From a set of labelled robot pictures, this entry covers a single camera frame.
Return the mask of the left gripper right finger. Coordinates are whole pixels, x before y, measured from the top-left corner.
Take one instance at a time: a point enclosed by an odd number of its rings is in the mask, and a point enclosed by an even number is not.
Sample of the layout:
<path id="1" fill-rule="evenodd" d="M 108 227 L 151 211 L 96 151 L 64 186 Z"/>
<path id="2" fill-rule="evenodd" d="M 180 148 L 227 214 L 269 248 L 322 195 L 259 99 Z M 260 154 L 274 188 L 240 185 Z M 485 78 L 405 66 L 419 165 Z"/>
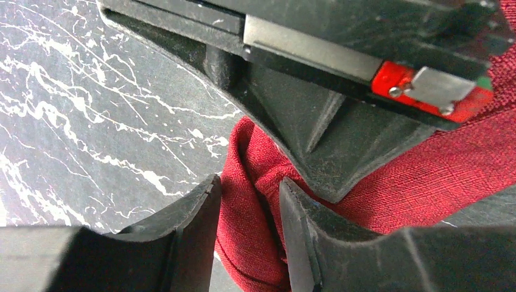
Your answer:
<path id="1" fill-rule="evenodd" d="M 382 235 L 279 186 L 293 291 L 514 291 L 512 226 L 401 228 Z"/>

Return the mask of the red cloth napkin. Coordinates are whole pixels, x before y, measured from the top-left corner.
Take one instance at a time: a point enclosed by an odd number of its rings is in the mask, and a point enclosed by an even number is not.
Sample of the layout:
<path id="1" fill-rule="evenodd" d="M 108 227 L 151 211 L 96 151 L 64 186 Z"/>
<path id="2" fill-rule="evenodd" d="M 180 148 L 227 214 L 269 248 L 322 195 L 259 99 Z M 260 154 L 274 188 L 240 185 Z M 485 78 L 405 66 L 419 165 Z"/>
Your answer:
<path id="1" fill-rule="evenodd" d="M 515 2 L 498 2 L 515 31 Z M 244 291 L 293 291 L 279 199 L 284 178 L 336 214 L 382 235 L 440 227 L 449 215 L 513 186 L 515 43 L 489 62 L 479 85 L 492 94 L 479 112 L 453 130 L 435 127 L 337 203 L 316 195 L 278 144 L 249 116 L 242 118 L 229 138 L 215 241 L 237 285 Z"/>

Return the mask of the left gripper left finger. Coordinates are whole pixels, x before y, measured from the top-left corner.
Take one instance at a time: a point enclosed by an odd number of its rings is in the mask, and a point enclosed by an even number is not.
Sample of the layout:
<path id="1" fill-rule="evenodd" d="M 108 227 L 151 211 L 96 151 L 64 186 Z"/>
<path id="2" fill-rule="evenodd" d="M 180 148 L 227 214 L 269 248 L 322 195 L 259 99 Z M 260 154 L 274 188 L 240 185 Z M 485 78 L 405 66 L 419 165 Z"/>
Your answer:
<path id="1" fill-rule="evenodd" d="M 116 234 L 84 226 L 1 228 L 2 291 L 208 291 L 221 181 Z"/>

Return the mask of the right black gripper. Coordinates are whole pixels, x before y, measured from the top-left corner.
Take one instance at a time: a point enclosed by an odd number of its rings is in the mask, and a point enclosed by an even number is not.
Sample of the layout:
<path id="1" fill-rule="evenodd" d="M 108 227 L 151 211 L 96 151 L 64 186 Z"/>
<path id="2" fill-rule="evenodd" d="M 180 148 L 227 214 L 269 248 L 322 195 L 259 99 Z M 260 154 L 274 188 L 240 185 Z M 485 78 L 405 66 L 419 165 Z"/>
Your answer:
<path id="1" fill-rule="evenodd" d="M 98 5 L 107 25 L 220 89 L 330 203 L 479 112 L 489 58 L 515 43 L 498 1 Z"/>

